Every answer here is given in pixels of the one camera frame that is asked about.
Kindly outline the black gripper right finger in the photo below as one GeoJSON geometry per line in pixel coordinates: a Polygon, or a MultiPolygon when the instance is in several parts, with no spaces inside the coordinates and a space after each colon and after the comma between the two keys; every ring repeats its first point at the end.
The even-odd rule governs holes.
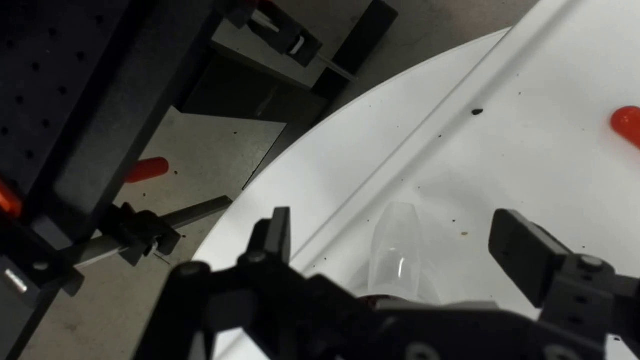
{"type": "Polygon", "coordinates": [[[517,209],[492,215],[488,249],[527,299],[545,313],[611,313],[613,265],[572,252],[517,209]]]}

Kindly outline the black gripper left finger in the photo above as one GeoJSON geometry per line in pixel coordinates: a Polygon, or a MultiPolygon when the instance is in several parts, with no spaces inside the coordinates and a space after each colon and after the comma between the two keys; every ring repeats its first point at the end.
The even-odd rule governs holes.
{"type": "Polygon", "coordinates": [[[276,208],[271,217],[263,217],[256,222],[249,242],[249,254],[268,254],[276,256],[283,262],[291,262],[291,234],[291,209],[276,208]]]}

